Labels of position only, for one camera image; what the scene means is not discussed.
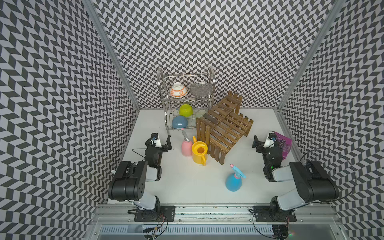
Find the pink spray bottle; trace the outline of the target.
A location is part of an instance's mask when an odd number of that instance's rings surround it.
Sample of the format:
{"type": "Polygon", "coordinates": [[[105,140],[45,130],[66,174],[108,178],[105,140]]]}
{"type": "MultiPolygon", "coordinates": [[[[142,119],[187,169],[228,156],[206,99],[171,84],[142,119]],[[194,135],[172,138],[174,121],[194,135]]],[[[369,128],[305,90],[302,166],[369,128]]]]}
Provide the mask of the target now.
{"type": "Polygon", "coordinates": [[[184,141],[181,146],[182,155],[185,157],[191,157],[193,155],[193,151],[192,151],[193,142],[188,137],[184,128],[182,128],[182,134],[184,136],[184,141]]]}

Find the yellow watering can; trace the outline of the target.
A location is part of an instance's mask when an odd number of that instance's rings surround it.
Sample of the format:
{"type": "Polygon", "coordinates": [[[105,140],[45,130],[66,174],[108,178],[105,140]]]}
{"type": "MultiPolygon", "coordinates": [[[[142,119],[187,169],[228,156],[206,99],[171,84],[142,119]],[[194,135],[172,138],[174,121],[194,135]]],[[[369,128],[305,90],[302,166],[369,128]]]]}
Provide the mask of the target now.
{"type": "Polygon", "coordinates": [[[206,143],[198,141],[195,136],[193,136],[192,153],[193,161],[196,164],[207,165],[208,146],[206,143]]]}

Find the blue spray bottle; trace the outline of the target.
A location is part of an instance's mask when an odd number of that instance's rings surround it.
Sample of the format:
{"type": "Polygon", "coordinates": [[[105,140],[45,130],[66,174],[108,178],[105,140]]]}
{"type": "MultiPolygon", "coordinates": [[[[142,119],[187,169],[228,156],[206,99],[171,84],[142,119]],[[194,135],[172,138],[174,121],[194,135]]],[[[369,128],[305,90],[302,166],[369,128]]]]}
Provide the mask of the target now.
{"type": "Polygon", "coordinates": [[[230,164],[230,167],[234,171],[234,173],[228,175],[225,185],[229,191],[236,192],[241,188],[242,179],[245,179],[246,175],[235,165],[230,164]]]}

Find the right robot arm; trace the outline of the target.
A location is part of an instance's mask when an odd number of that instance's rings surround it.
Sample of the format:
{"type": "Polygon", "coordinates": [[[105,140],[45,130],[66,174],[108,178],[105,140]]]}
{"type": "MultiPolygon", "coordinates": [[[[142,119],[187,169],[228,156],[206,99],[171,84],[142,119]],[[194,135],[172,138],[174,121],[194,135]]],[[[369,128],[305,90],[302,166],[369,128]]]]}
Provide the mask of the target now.
{"type": "Polygon", "coordinates": [[[268,208],[271,216],[288,214],[311,203],[339,199],[336,183],[318,161],[290,162],[282,166],[284,151],[275,133],[270,133],[264,142],[254,136],[252,148],[262,154],[263,173],[269,182],[295,183],[293,190],[272,198],[268,208]]]}

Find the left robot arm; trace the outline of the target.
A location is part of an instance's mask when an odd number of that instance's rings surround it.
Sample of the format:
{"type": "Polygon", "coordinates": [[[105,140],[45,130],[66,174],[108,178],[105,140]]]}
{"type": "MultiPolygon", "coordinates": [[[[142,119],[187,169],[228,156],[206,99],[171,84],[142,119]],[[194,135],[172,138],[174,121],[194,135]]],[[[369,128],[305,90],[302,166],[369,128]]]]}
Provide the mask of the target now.
{"type": "Polygon", "coordinates": [[[145,190],[147,182],[158,182],[162,176],[162,157],[172,149],[171,136],[161,144],[158,133],[152,133],[145,142],[145,155],[142,161],[121,162],[109,185],[108,196],[118,202],[128,201],[144,214],[161,214],[160,200],[145,190]]]}

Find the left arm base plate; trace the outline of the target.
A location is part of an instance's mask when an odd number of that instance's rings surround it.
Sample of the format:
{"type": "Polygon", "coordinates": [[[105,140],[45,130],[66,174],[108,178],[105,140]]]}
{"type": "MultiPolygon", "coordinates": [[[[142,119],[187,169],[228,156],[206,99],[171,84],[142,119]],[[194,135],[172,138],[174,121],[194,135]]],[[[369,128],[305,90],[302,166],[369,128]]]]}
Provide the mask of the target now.
{"type": "Polygon", "coordinates": [[[167,205],[160,206],[157,209],[136,210],[134,221],[135,222],[173,222],[175,219],[176,206],[167,205]]]}

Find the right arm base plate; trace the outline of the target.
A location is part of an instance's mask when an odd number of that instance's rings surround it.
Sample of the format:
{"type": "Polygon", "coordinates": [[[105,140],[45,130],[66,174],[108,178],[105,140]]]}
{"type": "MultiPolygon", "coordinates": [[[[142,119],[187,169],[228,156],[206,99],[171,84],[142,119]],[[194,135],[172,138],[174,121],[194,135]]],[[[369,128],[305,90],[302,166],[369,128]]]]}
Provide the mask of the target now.
{"type": "Polygon", "coordinates": [[[281,211],[280,209],[271,210],[268,206],[253,206],[253,211],[256,214],[256,221],[258,223],[295,223],[297,218],[295,211],[281,211]]]}

